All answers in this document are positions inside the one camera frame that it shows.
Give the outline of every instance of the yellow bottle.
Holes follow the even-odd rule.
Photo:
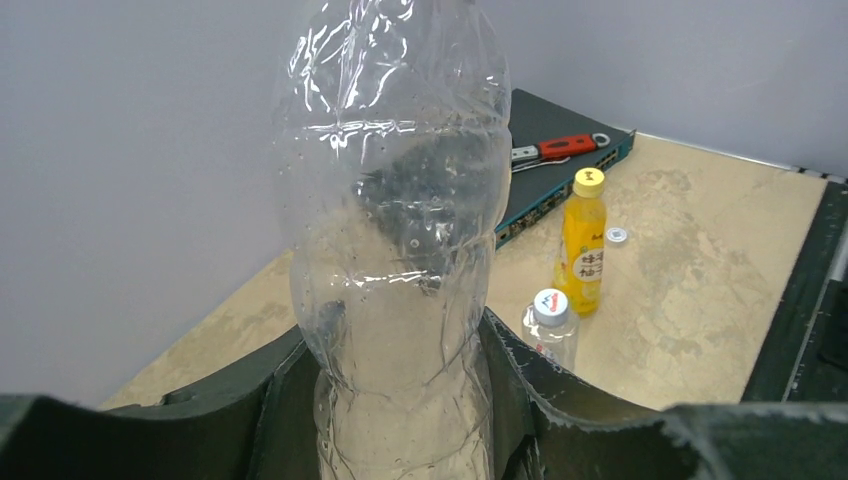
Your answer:
[[[565,293],[581,317],[595,313],[601,302],[607,223],[603,192],[604,173],[597,168],[583,168],[574,176],[573,195],[565,201],[562,245],[554,266],[553,286]]]

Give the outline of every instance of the beige tabletop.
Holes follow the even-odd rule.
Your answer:
[[[602,304],[576,374],[647,407],[737,402],[825,180],[639,136],[608,173]],[[518,329],[550,284],[562,207],[498,250],[487,304]],[[156,403],[294,326],[284,254],[102,405]]]

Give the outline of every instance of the yellow bottle cap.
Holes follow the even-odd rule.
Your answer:
[[[581,168],[574,175],[574,193],[584,198],[597,198],[604,193],[604,172],[597,168]]]

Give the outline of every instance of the box cutter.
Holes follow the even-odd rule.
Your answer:
[[[512,149],[512,173],[523,172],[545,165],[560,165],[574,155],[588,153],[610,144],[605,133],[583,133],[569,137],[560,137],[527,147]]]

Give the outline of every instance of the wall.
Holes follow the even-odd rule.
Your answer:
[[[599,120],[848,176],[844,0],[479,0],[513,84]]]
[[[848,175],[848,2],[479,1],[515,86]],[[296,3],[0,5],[0,391],[99,403],[286,245],[262,159]]]

